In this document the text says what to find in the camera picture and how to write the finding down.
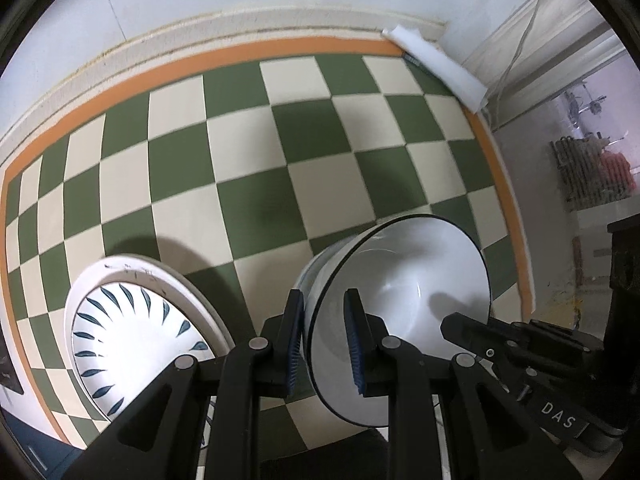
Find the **orange border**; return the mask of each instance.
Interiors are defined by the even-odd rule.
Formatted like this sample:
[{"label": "orange border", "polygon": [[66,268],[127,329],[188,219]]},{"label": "orange border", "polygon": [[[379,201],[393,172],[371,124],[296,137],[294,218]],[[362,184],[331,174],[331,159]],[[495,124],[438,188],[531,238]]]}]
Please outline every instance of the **orange border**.
[{"label": "orange border", "polygon": [[504,176],[502,166],[498,161],[494,146],[489,139],[489,133],[482,124],[480,118],[464,108],[466,120],[469,121],[471,129],[478,139],[480,148],[484,153],[484,158],[489,165],[492,177],[494,178],[495,191],[502,207],[504,221],[507,224],[507,231],[511,236],[513,254],[516,258],[516,270],[518,271],[518,290],[520,291],[520,313],[523,320],[529,320],[533,313],[533,294],[531,283],[529,283],[529,259],[527,258],[527,247],[524,241],[522,224],[516,206],[515,199],[511,194],[511,189]]},{"label": "orange border", "polygon": [[[148,72],[133,76],[122,83],[102,92],[100,95],[90,99],[86,103],[72,110],[62,117],[49,130],[42,133],[36,139],[32,140],[22,152],[16,156],[15,160],[7,167],[2,181],[2,195],[0,199],[0,219],[6,218],[6,192],[8,183],[15,178],[31,161],[35,160],[46,147],[50,146],[58,139],[68,134],[78,126],[85,124],[90,119],[104,113],[108,108],[113,107],[119,102],[133,97],[141,92],[149,91],[153,88],[165,85],[169,82],[185,78],[190,75],[199,74],[213,68],[231,65],[240,62],[262,60],[270,57],[286,57],[300,56],[304,54],[323,54],[323,53],[342,53],[342,54],[369,54],[374,56],[400,56],[402,51],[389,41],[380,40],[349,40],[342,38],[332,38],[328,36],[316,36],[308,38],[289,38],[282,40],[256,41],[254,43],[246,43],[234,45],[226,48],[220,48],[195,56],[187,57],[167,63],[151,69]],[[516,263],[518,266],[518,282],[520,285],[520,293],[525,297],[527,291],[530,296],[530,288],[527,275],[527,260],[519,259],[519,255],[526,254],[524,248],[524,240],[520,231],[520,222],[515,213],[516,208],[511,196],[509,187],[502,173],[502,168],[495,156],[493,147],[486,137],[486,132],[482,123],[477,117],[467,114],[467,118],[478,138],[482,150],[491,167],[492,175],[496,184],[496,189],[500,202],[502,204],[504,215],[507,219],[507,227],[514,242],[514,250],[516,251]],[[0,229],[0,248],[6,247],[5,242],[6,229]],[[0,283],[2,284],[2,293],[4,304],[7,310],[9,325],[14,336],[15,346],[22,361],[25,373],[31,387],[33,388],[38,402],[42,406],[45,415],[49,419],[56,433],[64,442],[68,442],[65,434],[60,428],[57,420],[53,417],[50,409],[44,402],[44,398],[40,393],[33,375],[31,367],[27,360],[26,352],[22,345],[22,339],[18,332],[18,325],[14,317],[14,310],[11,306],[11,297],[9,295],[9,283],[5,257],[0,258]]]}]

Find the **checkered tablecloth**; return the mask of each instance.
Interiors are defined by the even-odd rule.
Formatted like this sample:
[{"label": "checkered tablecloth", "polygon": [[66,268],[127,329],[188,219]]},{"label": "checkered tablecloth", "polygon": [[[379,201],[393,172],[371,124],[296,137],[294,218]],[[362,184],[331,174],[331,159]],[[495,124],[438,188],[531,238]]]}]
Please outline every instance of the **checkered tablecloth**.
[{"label": "checkered tablecloth", "polygon": [[[313,254],[389,216],[433,212],[482,248],[494,298],[515,298],[493,184],[456,99],[399,58],[247,62],[137,95],[8,184],[8,281],[34,379],[75,446],[107,426],[63,341],[70,284],[105,254],[173,267],[241,342],[282,312]],[[331,415],[308,380],[263,408],[263,458],[359,430]]]}]

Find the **black rim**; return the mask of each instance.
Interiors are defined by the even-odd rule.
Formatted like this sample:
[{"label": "black rim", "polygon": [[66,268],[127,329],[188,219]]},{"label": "black rim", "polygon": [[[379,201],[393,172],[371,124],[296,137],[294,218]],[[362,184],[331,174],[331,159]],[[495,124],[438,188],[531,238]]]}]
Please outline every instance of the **black rim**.
[{"label": "black rim", "polygon": [[379,233],[380,231],[382,231],[382,229],[385,229],[385,228],[387,228],[390,225],[393,225],[395,223],[398,223],[398,222],[401,222],[401,221],[404,221],[404,220],[408,220],[409,218],[435,218],[437,220],[443,220],[446,223],[453,225],[453,227],[459,229],[460,232],[464,233],[465,236],[467,238],[469,238],[471,243],[474,245],[474,247],[476,248],[476,250],[480,254],[480,259],[482,260],[482,264],[484,265],[484,272],[486,274],[486,280],[487,280],[487,283],[489,285],[489,309],[488,309],[488,313],[487,313],[487,318],[491,315],[491,306],[494,303],[493,300],[492,300],[491,281],[489,280],[489,270],[487,269],[486,261],[484,260],[484,254],[482,254],[482,251],[476,245],[476,242],[473,240],[473,238],[471,236],[469,236],[469,234],[464,229],[461,229],[459,226],[454,224],[452,221],[447,220],[446,218],[443,218],[443,217],[437,216],[437,215],[433,215],[433,214],[427,214],[427,213],[414,213],[414,214],[409,214],[409,215],[406,215],[406,216],[401,216],[401,217],[398,217],[398,218],[393,218],[393,219],[391,219],[391,220],[389,220],[389,221],[387,221],[387,222],[385,222],[383,224],[380,224],[375,229],[373,229],[371,232],[369,232],[369,234],[367,234],[365,237],[363,237],[362,240],[359,240],[349,250],[349,252],[344,255],[344,257],[342,258],[340,263],[338,263],[338,265],[335,267],[334,272],[332,272],[331,275],[329,276],[329,279],[326,280],[326,283],[324,284],[324,287],[322,288],[322,291],[320,292],[320,295],[318,296],[318,301],[316,302],[316,308],[313,311],[313,314],[311,315],[311,321],[309,322],[308,338],[305,338],[305,339],[308,339],[308,341],[305,341],[305,359],[306,359],[306,366],[308,367],[308,370],[309,370],[309,378],[311,379],[311,384],[313,385],[314,391],[316,392],[316,394],[318,395],[318,397],[322,401],[322,403],[335,416],[340,417],[342,420],[344,420],[344,421],[346,421],[346,422],[348,422],[350,424],[353,424],[354,426],[360,426],[361,428],[370,428],[370,426],[366,426],[365,424],[361,424],[359,422],[354,422],[353,420],[349,420],[347,417],[345,417],[345,416],[341,415],[340,413],[336,412],[329,405],[329,403],[326,402],[326,400],[324,400],[324,397],[322,396],[322,393],[320,393],[320,389],[318,388],[318,384],[316,383],[316,377],[314,375],[314,368],[313,368],[313,364],[312,364],[312,361],[311,361],[311,345],[312,345],[312,342],[313,342],[314,326],[316,325],[316,319],[318,318],[318,312],[320,311],[320,307],[322,306],[322,301],[324,300],[324,297],[325,297],[325,295],[326,295],[326,293],[327,293],[327,291],[329,289],[329,286],[332,284],[334,278],[338,275],[338,272],[340,272],[340,269],[346,263],[346,261],[350,258],[350,256],[359,247],[361,247],[364,242],[369,240],[373,235],[375,235],[375,234]]}]

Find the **wire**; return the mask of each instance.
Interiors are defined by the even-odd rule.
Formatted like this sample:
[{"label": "wire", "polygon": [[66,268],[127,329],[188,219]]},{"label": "wire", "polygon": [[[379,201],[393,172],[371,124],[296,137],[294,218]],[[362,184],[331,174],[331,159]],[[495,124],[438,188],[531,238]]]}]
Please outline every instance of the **wire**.
[{"label": "wire", "polygon": [[516,48],[516,52],[513,55],[513,59],[511,59],[511,62],[509,63],[509,66],[502,73],[500,81],[498,81],[498,86],[497,86],[498,95],[497,95],[497,97],[495,99],[495,127],[496,127],[496,129],[498,129],[498,127],[500,127],[500,99],[502,98],[502,92],[504,91],[504,88],[507,85],[507,78],[509,77],[509,74],[511,73],[511,69],[513,68],[513,65],[515,65],[516,61],[520,57],[520,54],[522,54],[522,50],[524,48],[524,42],[527,41],[527,37],[529,36],[529,33],[531,32],[531,29],[533,28],[533,23],[536,21],[536,16],[538,15],[538,10],[540,9],[540,2],[541,1],[542,0],[536,0],[536,6],[533,9],[533,14],[531,15],[531,19],[529,20],[529,24],[527,25],[527,28],[524,30],[524,33],[522,34],[522,37],[520,38],[520,43],[518,44],[518,47]]}]

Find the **metal rivet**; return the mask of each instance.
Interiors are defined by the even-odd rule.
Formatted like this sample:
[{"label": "metal rivet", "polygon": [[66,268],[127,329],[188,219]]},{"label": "metal rivet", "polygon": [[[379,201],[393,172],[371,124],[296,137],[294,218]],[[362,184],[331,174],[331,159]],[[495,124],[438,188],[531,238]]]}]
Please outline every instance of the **metal rivet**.
[{"label": "metal rivet", "polygon": [[192,355],[181,355],[174,361],[174,365],[178,370],[186,370],[191,368],[194,362],[196,362],[196,359]]},{"label": "metal rivet", "polygon": [[251,348],[252,350],[262,350],[264,348],[267,348],[268,344],[268,339],[265,339],[263,337],[254,337],[253,339],[251,339],[251,341],[249,341],[249,348]]},{"label": "metal rivet", "polygon": [[394,348],[398,348],[400,346],[400,340],[392,335],[387,335],[382,338],[382,346],[393,350]]},{"label": "metal rivet", "polygon": [[476,360],[470,354],[456,355],[456,362],[463,368],[471,368],[474,364],[476,364]]}]

